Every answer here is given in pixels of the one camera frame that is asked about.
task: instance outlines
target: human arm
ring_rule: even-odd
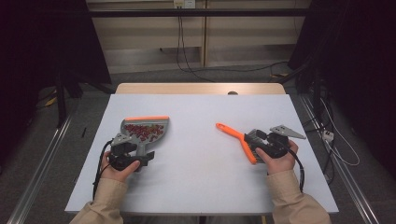
[[[109,165],[107,157],[110,152],[106,152],[102,158],[102,175],[93,202],[86,203],[85,206],[70,222],[75,223],[122,223],[120,216],[120,205],[128,186],[125,180],[140,165],[139,161],[134,161],[123,171],[118,171]]]
[[[297,145],[289,140],[290,149],[297,153]],[[331,223],[329,214],[310,195],[300,191],[291,154],[272,159],[260,148],[258,155],[265,161],[268,170],[267,185],[274,203],[273,218],[276,224],[283,223]]]

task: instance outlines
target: white table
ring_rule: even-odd
[[[241,133],[284,124],[304,129],[286,94],[114,94],[111,96],[92,148],[65,208],[77,212],[92,199],[98,157],[106,141],[120,131],[127,117],[170,117],[165,136],[148,145],[155,159],[127,180],[121,212],[135,215],[224,216],[263,215],[273,205],[265,185],[265,164],[252,165],[238,140],[219,131],[222,122]],[[293,139],[305,169],[304,192],[329,213],[338,212],[308,140]],[[298,165],[295,172],[299,176]]]

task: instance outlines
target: orange handle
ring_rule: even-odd
[[[257,163],[257,160],[256,160],[256,158],[254,158],[253,153],[251,153],[250,147],[248,146],[248,143],[245,142],[244,135],[242,133],[239,133],[236,130],[234,130],[234,129],[230,128],[229,126],[222,124],[222,123],[216,123],[216,127],[218,127],[218,129],[222,130],[223,132],[239,139],[239,142],[242,145],[242,149],[244,149],[245,155],[247,155],[247,159],[252,164]]]

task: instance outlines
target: beige sleeve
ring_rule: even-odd
[[[126,190],[120,181],[101,178],[93,203],[86,203],[70,223],[123,223],[120,204]]]
[[[329,214],[310,195],[300,192],[294,171],[267,176],[267,185],[274,203],[273,218],[283,223],[331,223]]]

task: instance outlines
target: human hand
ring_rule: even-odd
[[[289,140],[289,147],[294,153],[297,153],[298,146],[291,140]],[[259,147],[256,148],[256,152],[262,158],[265,164],[267,164],[268,175],[292,170],[294,167],[295,159],[290,153],[287,153],[281,158],[273,159]]]
[[[107,178],[107,179],[114,179],[118,180],[120,182],[125,183],[126,178],[128,175],[133,173],[140,165],[140,161],[134,161],[132,162],[129,166],[127,166],[124,170],[118,171],[114,169],[110,163],[108,162],[107,157],[110,155],[110,151],[105,152],[103,158],[102,158],[102,164],[101,164],[101,170],[102,172],[102,178]]]

